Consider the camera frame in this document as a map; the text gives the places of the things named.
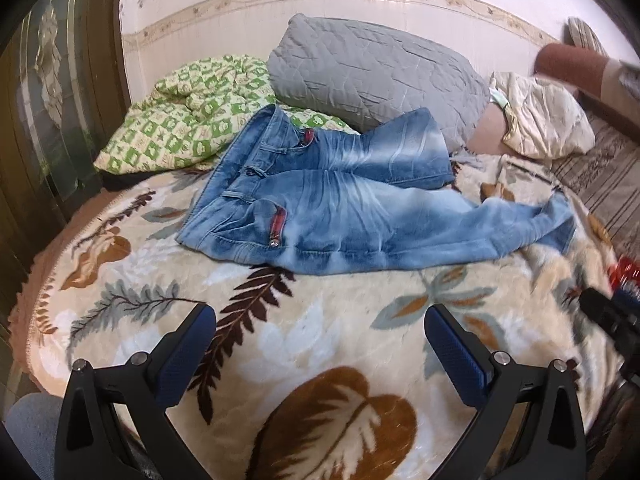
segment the jeans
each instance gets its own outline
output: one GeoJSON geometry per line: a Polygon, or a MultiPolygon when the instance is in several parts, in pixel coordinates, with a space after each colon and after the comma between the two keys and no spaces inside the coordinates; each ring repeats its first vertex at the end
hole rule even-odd
{"type": "Polygon", "coordinates": [[[536,241],[567,249],[575,223],[563,193],[542,207],[476,205],[438,189],[453,179],[425,108],[350,136],[300,130],[269,105],[226,151],[177,240],[217,260],[300,274],[491,260],[536,241]]]}

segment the green patterned pillow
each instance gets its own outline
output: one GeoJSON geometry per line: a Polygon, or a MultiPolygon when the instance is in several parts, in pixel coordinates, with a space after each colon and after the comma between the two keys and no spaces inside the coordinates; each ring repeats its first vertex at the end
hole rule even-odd
{"type": "MultiPolygon", "coordinates": [[[[260,59],[225,56],[186,64],[131,105],[94,166],[113,174],[212,168],[249,118],[275,102],[266,63],[260,59]]],[[[296,126],[356,134],[339,118],[280,106],[296,126]]]]}

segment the bedspread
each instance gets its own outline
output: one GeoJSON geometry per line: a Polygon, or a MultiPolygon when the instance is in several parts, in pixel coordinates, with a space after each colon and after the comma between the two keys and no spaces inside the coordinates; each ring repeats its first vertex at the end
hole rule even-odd
{"type": "MultiPolygon", "coordinates": [[[[482,183],[498,182],[519,202],[547,200],[544,170],[512,162],[456,163],[453,186],[476,202],[482,183]]],[[[124,192],[62,252],[28,342],[30,372],[48,391],[63,395],[77,358],[101,367],[150,351],[203,301],[217,332],[168,416],[213,478],[428,478],[474,413],[424,336],[425,310],[443,303],[492,351],[566,360],[592,423],[619,363],[574,301],[578,286],[610,294],[610,248],[584,227],[575,197],[567,256],[534,244],[468,265],[300,276],[175,242],[205,175],[159,174],[124,192]]]]}

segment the wallpaper border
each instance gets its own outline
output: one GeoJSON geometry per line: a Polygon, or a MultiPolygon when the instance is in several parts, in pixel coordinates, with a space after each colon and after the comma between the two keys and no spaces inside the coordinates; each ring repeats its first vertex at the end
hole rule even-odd
{"type": "MultiPolygon", "coordinates": [[[[133,34],[122,35],[124,53],[133,52],[154,43],[165,36],[171,35],[182,28],[197,22],[210,20],[235,10],[247,9],[273,2],[291,0],[205,0],[193,6],[179,10],[171,16],[167,16],[158,22],[133,34]]],[[[481,0],[388,0],[396,2],[410,2],[431,7],[452,10],[460,14],[466,14],[473,18],[492,23],[497,27],[508,30],[517,36],[524,38],[536,46],[545,46],[549,43],[557,43],[558,40],[539,28],[518,18],[517,16],[482,2],[481,0]]]]}

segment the screw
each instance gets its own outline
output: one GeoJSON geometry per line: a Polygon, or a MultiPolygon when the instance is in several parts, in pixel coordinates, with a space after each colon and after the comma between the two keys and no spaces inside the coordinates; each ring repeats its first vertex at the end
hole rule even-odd
{"type": "Polygon", "coordinates": [[[508,365],[511,362],[511,356],[507,352],[496,352],[494,354],[494,361],[499,365],[508,365]]]}
{"type": "Polygon", "coordinates": [[[76,372],[81,372],[86,368],[86,361],[84,359],[76,359],[73,364],[73,369],[76,372]]]}
{"type": "Polygon", "coordinates": [[[149,354],[147,354],[146,352],[136,352],[131,356],[129,361],[134,366],[140,366],[146,363],[146,360],[148,359],[148,357],[149,357],[149,354]]]}
{"type": "Polygon", "coordinates": [[[554,368],[559,372],[565,372],[567,366],[566,363],[562,361],[562,359],[554,359],[554,368]]]}

